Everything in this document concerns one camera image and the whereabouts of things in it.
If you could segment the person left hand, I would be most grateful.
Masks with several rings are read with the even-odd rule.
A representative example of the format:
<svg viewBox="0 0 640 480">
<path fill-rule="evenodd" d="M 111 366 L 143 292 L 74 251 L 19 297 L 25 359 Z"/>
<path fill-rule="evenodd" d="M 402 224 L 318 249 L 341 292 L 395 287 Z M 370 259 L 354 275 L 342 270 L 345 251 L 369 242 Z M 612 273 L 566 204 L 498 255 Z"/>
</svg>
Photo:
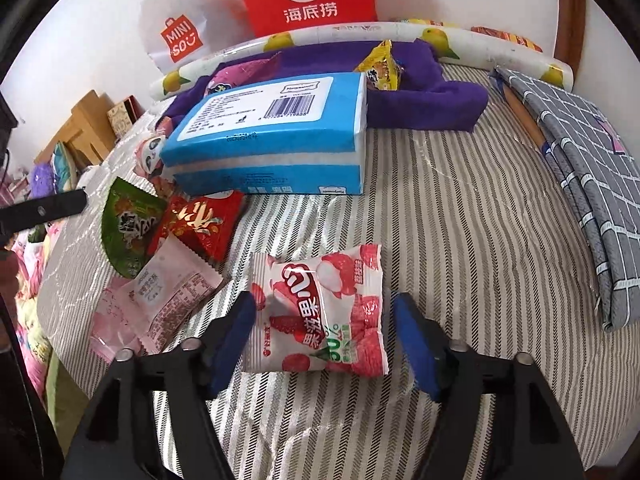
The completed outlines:
<svg viewBox="0 0 640 480">
<path fill-rule="evenodd" d="M 0 287 L 1 298 L 6 308 L 6 315 L 10 322 L 1 321 L 1 352 L 7 352 L 11 348 L 11 338 L 15 336 L 15 324 L 17 323 L 17 312 L 15 305 L 15 296 L 20 289 L 17 274 L 18 267 L 17 255 L 9 250 L 2 249 L 0 260 Z"/>
</svg>

